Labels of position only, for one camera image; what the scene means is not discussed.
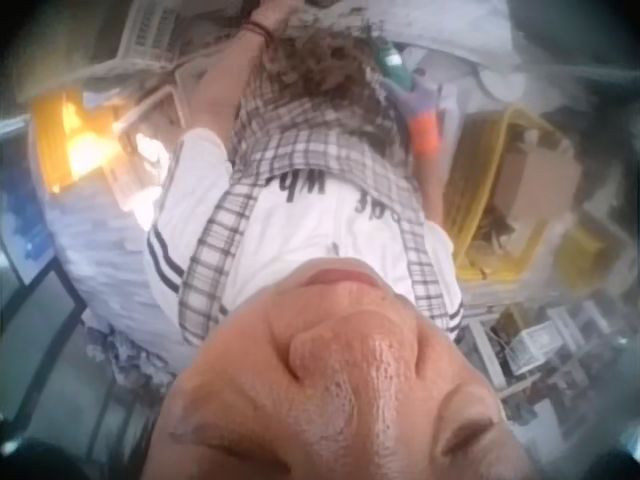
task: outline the cardboard box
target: cardboard box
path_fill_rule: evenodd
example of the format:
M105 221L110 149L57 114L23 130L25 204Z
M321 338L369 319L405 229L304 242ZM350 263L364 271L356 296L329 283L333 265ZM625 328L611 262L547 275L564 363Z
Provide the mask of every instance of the cardboard box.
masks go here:
M571 209L582 166L573 158L518 145L502 159L493 204L512 220L551 220Z

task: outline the glove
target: glove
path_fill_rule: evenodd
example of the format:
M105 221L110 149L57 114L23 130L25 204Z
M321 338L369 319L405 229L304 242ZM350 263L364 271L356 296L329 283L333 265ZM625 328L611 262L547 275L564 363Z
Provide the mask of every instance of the glove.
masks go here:
M438 95L415 79L413 85L413 91L406 92L388 79L382 80L387 96L407 122L414 155L435 161L440 152L436 109Z

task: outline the nose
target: nose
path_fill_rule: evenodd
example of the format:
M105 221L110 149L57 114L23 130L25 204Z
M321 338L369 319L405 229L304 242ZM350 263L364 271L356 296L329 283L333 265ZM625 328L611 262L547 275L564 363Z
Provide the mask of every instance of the nose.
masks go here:
M399 443L411 416L417 348L415 324L368 310L293 338L289 366L308 402L298 438L313 464L331 470L321 478L409 478Z

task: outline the person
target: person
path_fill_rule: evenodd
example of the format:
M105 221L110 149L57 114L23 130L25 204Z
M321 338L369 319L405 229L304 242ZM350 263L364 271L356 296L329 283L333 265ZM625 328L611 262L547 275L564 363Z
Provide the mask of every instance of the person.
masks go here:
M462 301L425 92L392 95L411 171L401 142L354 134L397 135L374 74L373 93L345 104L252 84L298 6L262 0L193 92L146 264L199 351L143 478L529 478L497 396L452 341Z

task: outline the checkered shirt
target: checkered shirt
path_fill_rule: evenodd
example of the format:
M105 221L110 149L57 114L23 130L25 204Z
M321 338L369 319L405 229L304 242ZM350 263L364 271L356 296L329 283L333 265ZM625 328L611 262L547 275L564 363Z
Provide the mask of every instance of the checkered shirt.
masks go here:
M222 296L256 201L267 180L295 169L324 170L394 212L416 305L447 328L449 315L425 246L425 219L406 142L383 100L379 75L367 72L367 80L370 88L349 93L348 101L284 101L280 87L266 77L252 82L233 132L230 186L204 227L179 292L179 324L187 342L200 344L229 314ZM172 166L168 177L174 172Z

